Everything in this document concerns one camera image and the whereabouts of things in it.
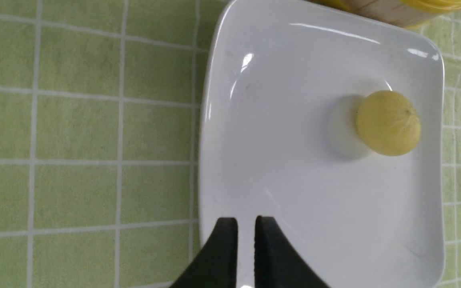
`green tablecloth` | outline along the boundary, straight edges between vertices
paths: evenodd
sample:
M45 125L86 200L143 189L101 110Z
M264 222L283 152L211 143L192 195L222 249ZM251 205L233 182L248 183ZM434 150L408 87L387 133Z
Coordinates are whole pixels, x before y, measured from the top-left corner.
M0 288L163 287L187 266L224 6L0 0ZM443 284L461 287L461 13L417 31L445 56Z

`yellow container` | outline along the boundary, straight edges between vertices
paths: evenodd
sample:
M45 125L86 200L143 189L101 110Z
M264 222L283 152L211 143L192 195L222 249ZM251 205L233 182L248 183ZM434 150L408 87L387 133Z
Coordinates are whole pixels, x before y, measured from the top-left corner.
M322 4L400 27L461 9L461 0L321 0Z

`round yellow fruit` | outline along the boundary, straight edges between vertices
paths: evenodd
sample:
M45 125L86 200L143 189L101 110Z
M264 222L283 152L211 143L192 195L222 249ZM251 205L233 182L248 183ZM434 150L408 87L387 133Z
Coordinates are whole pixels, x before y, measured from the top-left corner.
M421 122L410 101L394 91L377 91L359 104L357 133L376 153L399 156L421 138Z

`black tongs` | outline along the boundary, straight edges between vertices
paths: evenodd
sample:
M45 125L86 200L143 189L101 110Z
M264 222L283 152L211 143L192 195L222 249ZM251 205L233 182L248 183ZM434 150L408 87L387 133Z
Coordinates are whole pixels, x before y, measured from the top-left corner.
M170 288L236 288L238 222L220 218L199 254ZM329 288L302 260L273 217L258 216L255 288Z

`white plate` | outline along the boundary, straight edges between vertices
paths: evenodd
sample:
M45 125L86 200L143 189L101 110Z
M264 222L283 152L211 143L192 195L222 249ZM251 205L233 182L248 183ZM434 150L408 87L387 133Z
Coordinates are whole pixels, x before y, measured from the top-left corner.
M335 104L389 88L418 111L417 148L335 153ZM332 288L434 286L444 260L442 96L441 53L420 35L299 0L234 0L205 83L202 242L218 217L236 217L238 288L254 287L254 220L274 216Z

